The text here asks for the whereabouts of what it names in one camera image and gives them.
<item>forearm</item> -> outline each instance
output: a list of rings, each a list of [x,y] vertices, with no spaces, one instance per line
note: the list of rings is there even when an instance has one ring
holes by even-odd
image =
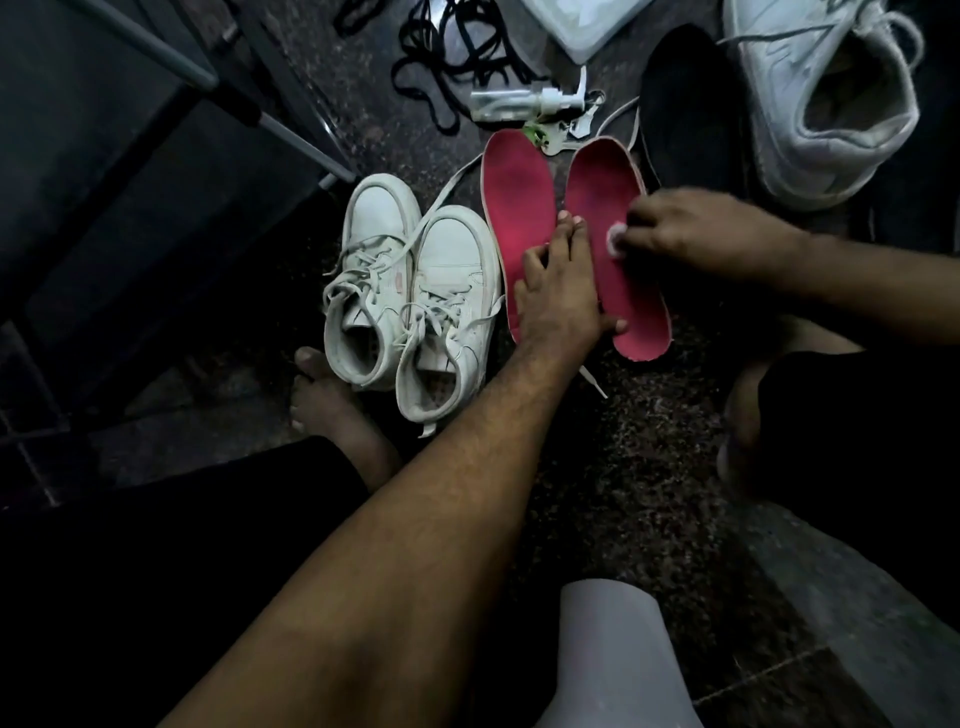
[[[761,282],[861,343],[960,344],[960,260],[808,235]]]
[[[518,350],[307,560],[169,724],[449,719],[570,369]]]

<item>bunch of keys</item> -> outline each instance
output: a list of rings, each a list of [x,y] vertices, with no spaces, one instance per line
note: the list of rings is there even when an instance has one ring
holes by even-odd
[[[560,152],[575,152],[583,146],[582,139],[590,136],[593,117],[596,116],[596,112],[607,100],[606,94],[600,90],[591,91],[588,98],[590,95],[593,96],[593,100],[590,102],[589,109],[579,118],[573,121],[557,121],[552,124],[535,122],[525,126],[523,128],[524,133],[548,157],[555,157]]]

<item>tile grout line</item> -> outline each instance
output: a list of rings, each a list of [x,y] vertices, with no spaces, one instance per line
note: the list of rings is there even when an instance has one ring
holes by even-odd
[[[744,687],[745,685],[750,685],[751,683],[754,683],[754,682],[756,682],[757,680],[760,680],[760,679],[762,679],[762,678],[764,678],[764,677],[767,677],[768,675],[770,675],[770,674],[773,673],[773,672],[776,672],[776,671],[779,670],[779,669],[783,669],[784,667],[787,667],[787,666],[789,666],[789,665],[793,665],[794,663],[801,662],[801,661],[805,660],[805,659],[808,658],[808,657],[812,657],[813,655],[817,654],[818,652],[823,652],[824,650],[830,649],[830,643],[831,643],[831,642],[835,643],[835,642],[837,642],[837,641],[839,641],[839,640],[850,640],[850,639],[854,639],[854,638],[856,638],[856,636],[857,636],[858,634],[863,634],[863,632],[864,632],[865,630],[867,630],[867,629],[872,629],[872,628],[874,628],[874,627],[878,627],[878,626],[880,626],[880,625],[882,625],[882,624],[885,624],[885,623],[887,623],[887,622],[889,622],[889,621],[892,621],[892,620],[894,620],[894,619],[898,619],[898,618],[901,618],[901,617],[904,617],[904,616],[905,616],[905,613],[904,613],[902,610],[900,610],[900,609],[894,609],[894,610],[890,611],[889,613],[887,613],[886,615],[883,615],[882,617],[878,617],[878,618],[876,618],[876,619],[874,619],[874,620],[872,620],[872,621],[867,622],[866,624],[863,625],[863,628],[862,628],[862,629],[856,630],[856,631],[854,631],[854,632],[847,632],[846,634],[837,635],[836,637],[831,638],[831,639],[830,639],[829,641],[827,641],[827,642],[824,642],[824,643],[822,643],[822,644],[818,644],[818,645],[816,645],[816,646],[814,646],[814,647],[810,647],[808,650],[805,650],[805,651],[803,651],[803,652],[801,652],[801,653],[799,653],[799,654],[793,655],[792,657],[788,657],[786,660],[783,660],[783,661],[781,661],[781,662],[778,662],[778,663],[776,663],[775,665],[771,665],[771,666],[767,667],[766,669],[760,670],[759,672],[754,672],[754,673],[752,673],[752,674],[750,674],[750,675],[747,675],[747,677],[743,678],[742,680],[737,680],[735,683],[732,683],[731,685],[728,685],[726,688],[721,688],[720,690],[718,690],[718,691],[716,691],[716,692],[711,692],[711,693],[708,694],[708,695],[704,695],[703,697],[697,698],[696,700],[692,701],[692,702],[693,702],[693,707],[696,708],[697,706],[699,706],[699,705],[701,705],[701,704],[703,704],[703,703],[706,703],[706,702],[708,702],[709,700],[712,700],[712,699],[714,699],[714,698],[716,698],[716,697],[719,697],[720,695],[724,695],[724,694],[726,694],[726,693],[728,693],[728,692],[732,692],[732,691],[734,691],[734,690],[737,690],[738,688]]]

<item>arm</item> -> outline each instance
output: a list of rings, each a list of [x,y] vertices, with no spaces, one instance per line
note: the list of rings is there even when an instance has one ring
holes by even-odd
[[[164,720],[434,726],[452,718],[519,535],[553,413],[602,332],[586,228],[524,259],[500,375],[313,553]]]
[[[813,235],[728,195],[638,198],[623,244],[754,283],[861,341],[960,344],[960,260]]]

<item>gray plastic stool leg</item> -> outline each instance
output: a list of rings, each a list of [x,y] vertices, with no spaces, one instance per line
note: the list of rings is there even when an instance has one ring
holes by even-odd
[[[560,600],[557,694],[539,728],[703,728],[653,597],[587,579]]]

